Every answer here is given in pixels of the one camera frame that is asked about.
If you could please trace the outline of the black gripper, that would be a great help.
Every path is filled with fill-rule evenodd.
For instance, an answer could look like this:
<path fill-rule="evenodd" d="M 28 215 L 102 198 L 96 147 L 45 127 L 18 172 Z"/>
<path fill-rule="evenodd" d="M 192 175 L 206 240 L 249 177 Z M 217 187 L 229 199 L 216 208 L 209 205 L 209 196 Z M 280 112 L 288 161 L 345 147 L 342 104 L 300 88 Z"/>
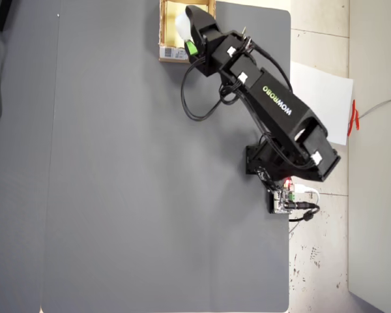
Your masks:
<path fill-rule="evenodd" d="M 195 5 L 188 5 L 185 13 L 190 20 L 192 41 L 184 42 L 191 65 L 204 76 L 219 71 L 248 46 L 248 37 L 236 31 L 222 33 L 212 15 Z"/>

